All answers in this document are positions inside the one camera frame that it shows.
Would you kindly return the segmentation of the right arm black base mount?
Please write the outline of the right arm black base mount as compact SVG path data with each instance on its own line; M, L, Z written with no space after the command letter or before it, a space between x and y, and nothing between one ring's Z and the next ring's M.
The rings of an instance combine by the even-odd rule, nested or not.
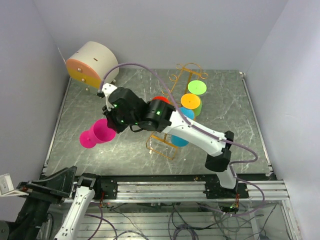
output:
M238 196L240 199L249 198L247 184L236 180L236 185L233 189L221 187L219 179L216 175L210 175L205 180L205 191L207 199L235 199Z

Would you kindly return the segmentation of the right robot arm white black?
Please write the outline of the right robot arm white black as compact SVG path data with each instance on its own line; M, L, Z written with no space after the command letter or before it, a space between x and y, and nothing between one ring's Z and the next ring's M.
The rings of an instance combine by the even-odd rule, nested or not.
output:
M226 198L238 192L237 180L229 166L232 131L218 132L182 114L178 108L160 100L145 102L132 90L105 84L102 87L105 106L102 111L107 126L116 133L137 126L139 131L169 134L179 137L206 152L205 168L216 173L220 192Z

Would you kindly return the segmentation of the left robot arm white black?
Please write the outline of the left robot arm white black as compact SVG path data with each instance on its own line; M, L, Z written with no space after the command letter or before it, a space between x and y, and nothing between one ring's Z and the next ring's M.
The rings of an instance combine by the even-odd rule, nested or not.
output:
M22 181L13 186L10 174L0 177L1 197L25 199L15 221L1 220L2 240L35 240L49 215L60 215L60 229L55 240L75 240L81 220L92 199L102 193L99 176L83 173L76 178L77 167L71 166L39 180Z

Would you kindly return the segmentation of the pink plastic wine glass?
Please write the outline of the pink plastic wine glass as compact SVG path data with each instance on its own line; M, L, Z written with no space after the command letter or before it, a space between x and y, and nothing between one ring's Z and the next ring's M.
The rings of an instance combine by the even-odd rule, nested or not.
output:
M79 136L80 144L87 149L95 147L97 144L104 144L112 141L116 132L109 128L105 118L97 120L89 130L83 131Z

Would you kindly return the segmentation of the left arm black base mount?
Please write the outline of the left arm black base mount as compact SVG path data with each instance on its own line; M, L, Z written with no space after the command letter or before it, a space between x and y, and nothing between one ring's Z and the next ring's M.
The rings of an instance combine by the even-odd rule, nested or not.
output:
M98 176L94 183L94 200L115 200L117 198L118 184L111 178Z

